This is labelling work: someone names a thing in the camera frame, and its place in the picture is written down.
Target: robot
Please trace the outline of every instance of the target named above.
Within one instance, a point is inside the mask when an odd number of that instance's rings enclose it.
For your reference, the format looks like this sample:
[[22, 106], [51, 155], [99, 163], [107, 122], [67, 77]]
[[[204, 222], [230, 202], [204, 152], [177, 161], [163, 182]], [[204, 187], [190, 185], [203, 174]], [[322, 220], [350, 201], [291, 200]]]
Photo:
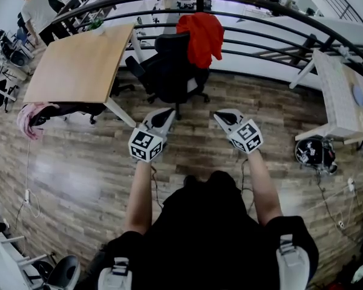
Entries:
[[[133, 130], [129, 140], [131, 156], [150, 162], [164, 148], [167, 133], [175, 117], [171, 108], [149, 113], [143, 123]], [[228, 140], [238, 150], [252, 153], [263, 144], [260, 129], [252, 119], [247, 120], [237, 109], [222, 109], [214, 118], [227, 134]], [[276, 250], [280, 273], [280, 290], [303, 290], [310, 277], [310, 262], [307, 252], [293, 244], [293, 235], [282, 235]], [[129, 259], [115, 258], [112, 268], [105, 268], [99, 277], [99, 290], [130, 290], [132, 272]]]

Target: white table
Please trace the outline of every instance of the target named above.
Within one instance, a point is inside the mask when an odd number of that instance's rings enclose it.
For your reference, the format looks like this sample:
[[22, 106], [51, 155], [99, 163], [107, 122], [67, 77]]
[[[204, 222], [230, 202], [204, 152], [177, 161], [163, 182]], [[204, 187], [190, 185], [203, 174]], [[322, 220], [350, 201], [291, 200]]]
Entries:
[[320, 135], [344, 138], [344, 144], [363, 141], [363, 106], [359, 106], [353, 96], [354, 86], [363, 93], [363, 76], [343, 65], [335, 57], [318, 50], [313, 52], [312, 61], [289, 85], [294, 88], [312, 69], [316, 67], [324, 96], [328, 123], [296, 136], [296, 141]]

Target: wooden desk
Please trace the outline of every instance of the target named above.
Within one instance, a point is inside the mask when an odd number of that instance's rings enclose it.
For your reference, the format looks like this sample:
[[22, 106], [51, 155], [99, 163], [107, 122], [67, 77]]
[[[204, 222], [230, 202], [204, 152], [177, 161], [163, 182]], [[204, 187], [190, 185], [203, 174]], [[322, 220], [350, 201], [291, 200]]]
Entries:
[[134, 24], [119, 25], [106, 28], [100, 36], [87, 31], [52, 42], [36, 68], [24, 102], [103, 103], [135, 127], [135, 121], [109, 97], [131, 36], [135, 50], [141, 50], [133, 28]]
[[295, 87], [314, 66], [321, 81], [328, 123], [297, 135], [296, 140], [330, 135], [344, 138], [344, 144], [363, 141], [363, 106], [359, 106], [353, 96], [354, 86], [360, 87], [363, 93], [363, 76], [343, 65], [336, 57], [315, 50], [312, 61], [289, 87]]

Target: person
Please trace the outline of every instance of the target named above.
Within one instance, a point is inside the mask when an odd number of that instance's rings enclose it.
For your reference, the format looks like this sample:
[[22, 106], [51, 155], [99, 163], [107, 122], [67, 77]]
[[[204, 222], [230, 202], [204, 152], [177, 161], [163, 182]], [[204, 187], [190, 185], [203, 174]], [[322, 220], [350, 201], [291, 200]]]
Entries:
[[58, 39], [70, 35], [61, 23], [52, 24], [57, 13], [50, 7], [48, 0], [25, 0], [21, 14], [27, 30], [34, 38], [35, 44], [39, 43], [36, 34], [39, 34], [47, 46], [54, 41], [53, 34]]
[[278, 290], [276, 250], [288, 233], [309, 255], [312, 278], [318, 250], [303, 219], [283, 216], [258, 149], [248, 163], [258, 223], [249, 217], [234, 179], [216, 171], [206, 182], [187, 176], [152, 225], [151, 164], [138, 161], [124, 232], [96, 254], [76, 289], [97, 289], [101, 270], [112, 267], [115, 257], [126, 257], [132, 289]]
[[6, 57], [4, 57], [4, 55], [1, 53], [1, 48], [0, 48], [0, 65], [9, 69], [13, 73], [13, 75], [17, 77], [20, 81], [24, 81], [28, 77], [28, 74], [26, 72], [18, 68], [16, 65], [8, 61]]

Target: white t-shirt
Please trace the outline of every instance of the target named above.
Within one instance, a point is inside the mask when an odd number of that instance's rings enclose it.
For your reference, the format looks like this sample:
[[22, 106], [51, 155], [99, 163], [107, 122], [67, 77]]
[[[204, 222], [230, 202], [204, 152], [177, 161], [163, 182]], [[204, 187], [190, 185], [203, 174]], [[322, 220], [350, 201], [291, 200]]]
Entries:
[[24, 22], [31, 19], [35, 32], [40, 33], [47, 28], [56, 16], [56, 12], [50, 7], [48, 0], [27, 0], [22, 7]]

